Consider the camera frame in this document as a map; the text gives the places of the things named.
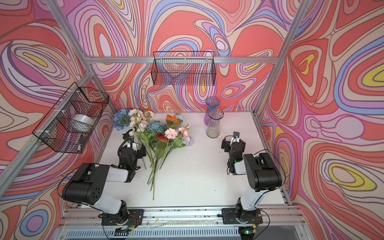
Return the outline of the cream white flower spray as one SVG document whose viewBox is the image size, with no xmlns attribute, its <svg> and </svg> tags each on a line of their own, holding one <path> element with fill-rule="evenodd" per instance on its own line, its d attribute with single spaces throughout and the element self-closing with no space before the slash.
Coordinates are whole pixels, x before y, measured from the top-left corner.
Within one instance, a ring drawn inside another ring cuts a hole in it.
<svg viewBox="0 0 384 240">
<path fill-rule="evenodd" d="M 129 117 L 130 127 L 142 147 L 146 148 L 146 155 L 150 159 L 150 167 L 153 168 L 155 161 L 151 139 L 155 136 L 155 131 L 151 129 L 151 123 L 155 119 L 155 114 L 152 111 L 133 109 L 129 112 Z"/>
</svg>

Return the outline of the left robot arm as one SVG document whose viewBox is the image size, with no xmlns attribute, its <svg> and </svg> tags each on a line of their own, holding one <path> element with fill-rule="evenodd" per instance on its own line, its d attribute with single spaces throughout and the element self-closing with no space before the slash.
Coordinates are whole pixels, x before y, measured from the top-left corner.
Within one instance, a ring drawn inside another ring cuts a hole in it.
<svg viewBox="0 0 384 240">
<path fill-rule="evenodd" d="M 132 231 L 143 221 L 142 209 L 128 210 L 127 203 L 108 194 L 106 183 L 131 183 L 138 159 L 147 154 L 146 147 L 125 140 L 118 148 L 118 165 L 82 164 L 65 185 L 61 198 L 100 211 L 102 226 L 126 226 Z"/>
</svg>

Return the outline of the orange gerbera flower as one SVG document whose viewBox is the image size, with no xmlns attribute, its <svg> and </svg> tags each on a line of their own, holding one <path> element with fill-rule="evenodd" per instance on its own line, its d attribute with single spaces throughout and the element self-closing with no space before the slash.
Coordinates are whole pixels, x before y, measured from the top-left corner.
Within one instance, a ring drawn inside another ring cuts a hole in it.
<svg viewBox="0 0 384 240">
<path fill-rule="evenodd" d="M 168 148 L 170 146 L 171 140 L 174 140 L 178 136 L 182 136 L 182 133 L 179 130 L 182 122 L 183 122 L 183 120 L 182 120 L 182 116 L 180 114 L 175 114 L 173 116 L 171 116 L 171 115 L 166 116 L 166 124 L 165 125 L 167 125 L 167 129 L 165 130 L 165 132 L 163 134 L 158 134 L 158 135 L 165 135 L 169 139 Z M 163 159 L 163 162 L 161 164 L 161 168 L 163 167 L 163 165 L 166 161 L 166 158 L 169 155 L 169 154 L 167 154 L 168 148 L 166 151 L 166 155 Z"/>
</svg>

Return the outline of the clear glass vase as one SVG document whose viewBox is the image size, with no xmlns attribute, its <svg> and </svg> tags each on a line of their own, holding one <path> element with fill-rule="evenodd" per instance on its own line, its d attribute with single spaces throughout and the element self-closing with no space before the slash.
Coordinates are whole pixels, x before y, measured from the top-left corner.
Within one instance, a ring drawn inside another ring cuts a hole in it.
<svg viewBox="0 0 384 240">
<path fill-rule="evenodd" d="M 209 111 L 209 124 L 206 134 L 209 138 L 218 138 L 221 132 L 221 119 L 224 117 L 224 112 L 220 109 L 212 109 Z"/>
</svg>

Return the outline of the pink peony flower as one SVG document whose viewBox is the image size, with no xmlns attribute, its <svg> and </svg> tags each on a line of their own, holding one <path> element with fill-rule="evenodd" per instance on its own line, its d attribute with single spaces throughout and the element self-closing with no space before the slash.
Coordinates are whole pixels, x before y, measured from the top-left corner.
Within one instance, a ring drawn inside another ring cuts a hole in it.
<svg viewBox="0 0 384 240">
<path fill-rule="evenodd" d="M 193 139 L 189 136 L 188 130 L 189 127 L 168 128 L 164 133 L 157 134 L 155 137 L 154 163 L 152 164 L 152 172 L 148 181 L 152 190 L 155 188 L 157 173 L 163 167 L 170 153 L 176 149 L 190 147 L 194 143 Z"/>
</svg>

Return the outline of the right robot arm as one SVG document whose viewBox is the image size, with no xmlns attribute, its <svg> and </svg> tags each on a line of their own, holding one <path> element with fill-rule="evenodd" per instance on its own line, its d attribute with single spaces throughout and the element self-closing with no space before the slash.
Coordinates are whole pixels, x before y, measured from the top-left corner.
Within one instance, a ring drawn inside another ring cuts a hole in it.
<svg viewBox="0 0 384 240">
<path fill-rule="evenodd" d="M 280 188 L 283 183 L 281 173 L 266 150 L 245 154 L 245 148 L 246 143 L 237 136 L 222 141 L 221 149 L 229 153 L 227 174 L 245 175 L 249 183 L 234 208 L 222 209 L 220 216 L 225 225 L 261 224 L 263 219 L 259 204 L 268 193 Z"/>
</svg>

